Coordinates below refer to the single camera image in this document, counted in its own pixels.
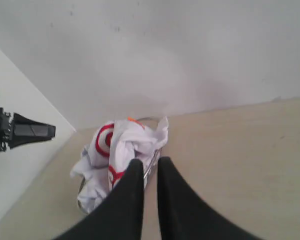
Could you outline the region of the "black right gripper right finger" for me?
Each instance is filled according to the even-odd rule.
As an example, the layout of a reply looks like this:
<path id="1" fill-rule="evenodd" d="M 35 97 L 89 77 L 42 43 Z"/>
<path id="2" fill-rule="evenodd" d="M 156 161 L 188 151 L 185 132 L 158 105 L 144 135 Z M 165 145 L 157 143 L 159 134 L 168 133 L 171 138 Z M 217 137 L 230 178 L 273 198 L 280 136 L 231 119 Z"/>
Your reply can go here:
<path id="1" fill-rule="evenodd" d="M 163 240 L 258 239 L 202 200 L 169 157 L 158 160 L 157 205 Z"/>

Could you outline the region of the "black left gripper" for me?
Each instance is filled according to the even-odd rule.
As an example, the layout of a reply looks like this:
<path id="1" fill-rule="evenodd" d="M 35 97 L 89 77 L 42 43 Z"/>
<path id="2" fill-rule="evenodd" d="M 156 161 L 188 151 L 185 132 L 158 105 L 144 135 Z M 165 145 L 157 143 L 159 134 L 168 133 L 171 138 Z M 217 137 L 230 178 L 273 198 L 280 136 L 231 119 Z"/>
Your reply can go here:
<path id="1" fill-rule="evenodd" d="M 28 119 L 18 113 L 5 112 L 0 107 L 0 151 L 46 142 L 56 136 L 56 127 Z"/>

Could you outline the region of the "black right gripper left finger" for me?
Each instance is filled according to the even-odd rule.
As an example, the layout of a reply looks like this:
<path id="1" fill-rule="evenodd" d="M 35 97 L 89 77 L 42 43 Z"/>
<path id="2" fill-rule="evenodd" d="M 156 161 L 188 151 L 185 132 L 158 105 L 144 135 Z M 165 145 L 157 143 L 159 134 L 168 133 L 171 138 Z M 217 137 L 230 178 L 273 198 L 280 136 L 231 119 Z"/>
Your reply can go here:
<path id="1" fill-rule="evenodd" d="M 144 170 L 133 159 L 105 200 L 56 240 L 140 240 L 144 213 Z"/>

